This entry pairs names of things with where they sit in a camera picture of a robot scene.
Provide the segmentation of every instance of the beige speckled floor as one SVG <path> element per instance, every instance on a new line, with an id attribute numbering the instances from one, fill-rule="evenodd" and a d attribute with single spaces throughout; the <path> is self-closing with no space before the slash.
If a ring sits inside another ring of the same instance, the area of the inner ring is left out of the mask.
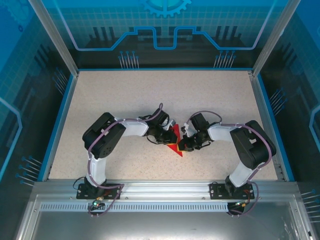
<path id="1" fill-rule="evenodd" d="M 261 124 L 246 71 L 82 71 L 49 178 L 86 175 L 88 155 L 82 135 L 102 113 L 136 118 L 152 114 L 160 102 L 180 125 L 199 110 L 219 113 L 224 123 L 257 120 Z M 210 114 L 205 117 L 216 120 Z M 231 142 L 215 141 L 180 157 L 165 145 L 129 136 L 108 157 L 105 173 L 107 179 L 119 180 L 223 180 L 238 162 Z M 273 163 L 255 179 L 277 179 Z"/>

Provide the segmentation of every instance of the black mounting plate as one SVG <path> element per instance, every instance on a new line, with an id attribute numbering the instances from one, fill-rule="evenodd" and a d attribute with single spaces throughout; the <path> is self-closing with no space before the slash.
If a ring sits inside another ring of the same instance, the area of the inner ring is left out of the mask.
<path id="1" fill-rule="evenodd" d="M 112 186 L 116 186 L 116 185 L 119 185 L 119 183 L 113 183 L 113 184 L 104 184 L 105 187 L 112 187 Z M 115 199 L 116 195 L 117 195 L 117 191 L 120 190 L 119 188 L 114 188 L 114 189 L 106 189 L 104 194 L 107 194 L 104 196 L 104 199 L 105 200 L 113 200 Z M 95 194 L 93 194 L 92 192 L 90 191 L 87 191 L 86 190 L 86 185 L 84 183 L 80 183 L 79 186 L 78 186 L 78 190 L 77 190 L 77 193 L 76 193 L 76 199 L 96 199 L 100 196 L 97 196 Z"/>
<path id="2" fill-rule="evenodd" d="M 241 187 L 237 187 L 236 191 L 232 194 L 232 196 L 229 195 L 224 183 L 213 182 L 209 184 L 211 200 L 247 200 L 248 195 L 244 192 L 244 190 L 249 190 L 250 199 L 255 199 L 255 193 L 252 184 L 246 183 Z"/>

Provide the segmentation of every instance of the cable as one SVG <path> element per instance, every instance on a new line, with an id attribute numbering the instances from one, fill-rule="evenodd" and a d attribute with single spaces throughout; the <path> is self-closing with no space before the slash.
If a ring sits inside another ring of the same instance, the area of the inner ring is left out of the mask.
<path id="1" fill-rule="evenodd" d="M 75 184 L 76 184 L 80 179 L 84 179 L 84 178 L 85 178 L 84 176 L 79 177 L 77 180 L 74 181 L 72 187 L 73 187 L 75 190 L 78 190 L 77 188 L 75 188 Z"/>
<path id="2" fill-rule="evenodd" d="M 148 138 L 148 136 L 146 136 L 146 139 L 147 139 L 150 143 L 152 143 L 152 144 L 159 145 L 159 143 L 157 143 L 157 142 L 155 142 L 155 141 L 151 141 L 151 140 Z"/>
<path id="3" fill-rule="evenodd" d="M 94 141 L 93 143 L 90 145 L 90 147 L 88 148 L 88 156 L 89 156 L 89 159 L 88 159 L 88 164 L 87 164 L 87 171 L 88 171 L 88 176 L 91 180 L 91 182 L 96 185 L 98 188 L 101 188 L 101 189 L 116 189 L 116 188 L 119 188 L 119 192 L 117 193 L 117 195 L 115 196 L 114 200 L 112 201 L 112 203 L 110 204 L 110 206 L 103 212 L 100 214 L 103 215 L 105 213 L 107 213 L 109 211 L 109 209 L 112 207 L 112 205 L 114 204 L 114 202 L 116 201 L 116 199 L 118 198 L 118 196 L 120 195 L 123 187 L 125 186 L 124 184 L 118 184 L 118 185 L 114 185 L 114 186 L 102 186 L 102 185 L 99 185 L 98 183 L 96 183 L 96 181 L 93 179 L 92 177 L 92 174 L 91 174 L 91 160 L 92 160 L 92 148 L 97 144 L 97 142 L 115 125 L 117 124 L 120 124 L 120 123 L 123 123 L 125 121 L 134 121 L 134 122 L 148 122 L 148 121 L 151 121 L 153 119 L 155 119 L 162 111 L 162 108 L 163 108 L 164 104 L 161 102 L 159 104 L 159 111 L 153 116 L 153 117 L 150 117 L 148 119 L 136 119 L 136 118 L 125 118 L 125 119 L 120 119 L 118 121 L 115 121 L 113 122 L 112 124 L 110 124 Z"/>
<path id="4" fill-rule="evenodd" d="M 248 196 L 248 204 L 250 203 L 250 192 L 249 190 L 243 190 L 245 192 L 245 194 Z"/>
<path id="5" fill-rule="evenodd" d="M 91 205 L 89 208 L 90 208 L 90 211 L 92 212 L 92 211 L 94 211 L 94 210 L 100 210 L 102 207 L 104 207 L 106 204 L 104 203 L 104 202 L 102 202 L 102 203 L 100 203 L 99 204 L 99 206 L 97 206 L 97 207 L 94 207 L 94 209 L 93 209 L 93 205 Z"/>
<path id="6" fill-rule="evenodd" d="M 93 206 L 93 204 L 92 204 L 92 205 L 90 205 L 89 208 L 88 208 L 88 214 L 91 214 L 91 217 L 97 216 L 98 218 L 99 218 L 99 216 L 102 216 L 102 215 L 106 214 L 106 213 L 112 208 L 112 206 L 114 205 L 115 201 L 117 200 L 117 198 L 119 197 L 120 193 L 122 192 L 122 189 L 123 189 L 124 186 L 125 186 L 125 185 L 122 184 L 122 186 L 121 186 L 120 189 L 119 189 L 119 192 L 115 195 L 115 197 L 114 197 L 114 199 L 112 200 L 111 204 L 108 206 L 108 208 L 107 208 L 104 212 L 102 212 L 102 213 L 100 213 L 100 214 L 99 214 L 99 213 L 93 214 L 93 212 L 91 211 L 91 208 L 92 208 L 92 206 Z"/>
<path id="7" fill-rule="evenodd" d="M 195 116 L 195 115 L 197 115 L 197 114 L 200 114 L 200 113 L 210 113 L 210 114 L 214 114 L 214 115 L 216 115 L 217 117 L 220 118 L 219 123 L 222 122 L 222 117 L 221 117 L 218 113 L 216 113 L 216 112 L 214 112 L 214 111 L 202 110 L 202 111 L 197 111 L 197 112 L 195 112 L 194 114 L 192 114 L 192 115 L 189 117 L 189 119 L 186 121 L 186 124 L 189 123 L 190 119 L 191 119 L 193 116 Z"/>
<path id="8" fill-rule="evenodd" d="M 240 213 L 241 216 L 245 216 L 248 213 L 250 213 L 255 208 L 255 206 L 257 205 L 258 200 L 259 200 L 259 187 L 258 187 L 258 184 L 256 184 L 254 181 L 249 181 L 249 180 L 247 181 L 247 183 L 248 184 L 254 184 L 255 187 L 256 187 L 256 197 L 255 197 L 255 201 L 254 201 L 252 207 L 248 211 L 246 211 L 244 213 L 242 213 L 240 211 L 237 211 L 237 210 L 230 210 L 231 212 Z"/>
<path id="9" fill-rule="evenodd" d="M 220 126 L 223 126 L 223 127 L 242 127 L 242 128 L 248 129 L 248 130 L 250 130 L 252 133 L 254 133 L 258 138 L 260 138 L 261 141 L 264 143 L 264 145 L 265 145 L 265 147 L 266 147 L 266 149 L 267 149 L 267 151 L 268 151 L 268 155 L 269 155 L 268 160 L 267 160 L 265 163 L 259 165 L 259 166 L 254 170 L 254 172 L 253 172 L 253 173 L 250 175 L 250 177 L 248 178 L 248 181 L 250 181 L 250 180 L 256 175 L 256 173 L 257 173 L 261 168 L 263 168 L 265 165 L 267 165 L 268 163 L 270 163 L 271 158 L 272 158 L 272 152 L 271 152 L 271 148 L 270 148 L 269 144 L 268 144 L 267 141 L 261 136 L 260 133 L 258 133 L 258 132 L 257 132 L 256 130 L 254 130 L 252 127 L 249 127 L 249 126 L 247 126 L 247 125 L 245 125 L 245 124 L 241 124 L 241 123 L 236 123 L 236 124 L 231 123 L 231 124 L 229 124 L 229 123 L 227 123 L 227 124 L 220 124 Z"/>

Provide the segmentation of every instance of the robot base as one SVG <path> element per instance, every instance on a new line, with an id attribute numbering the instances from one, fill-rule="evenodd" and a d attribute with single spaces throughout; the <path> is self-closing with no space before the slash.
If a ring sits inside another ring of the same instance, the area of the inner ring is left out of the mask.
<path id="1" fill-rule="evenodd" d="M 107 180 L 101 184 L 104 187 L 112 187 L 115 185 L 119 185 L 119 183 L 107 183 Z M 113 200 L 115 199 L 119 188 L 114 189 L 103 189 L 99 187 L 92 186 L 87 178 L 84 178 L 84 183 L 78 185 L 78 190 L 76 193 L 76 199 L 91 199 L 95 200 L 98 197 L 103 197 L 105 200 Z"/>
<path id="2" fill-rule="evenodd" d="M 237 187 L 232 194 L 229 194 L 225 183 L 213 182 L 209 184 L 209 192 L 211 200 L 247 200 L 248 197 L 255 199 L 253 187 L 247 183 Z"/>

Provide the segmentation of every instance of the vented metal strip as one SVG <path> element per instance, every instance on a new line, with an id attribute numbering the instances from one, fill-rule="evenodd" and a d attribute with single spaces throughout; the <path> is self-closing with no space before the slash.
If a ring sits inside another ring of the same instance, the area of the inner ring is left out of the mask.
<path id="1" fill-rule="evenodd" d="M 95 212 L 103 212 L 110 203 Z M 88 202 L 46 202 L 41 212 L 87 212 Z M 228 212 L 226 202 L 116 202 L 110 212 Z"/>

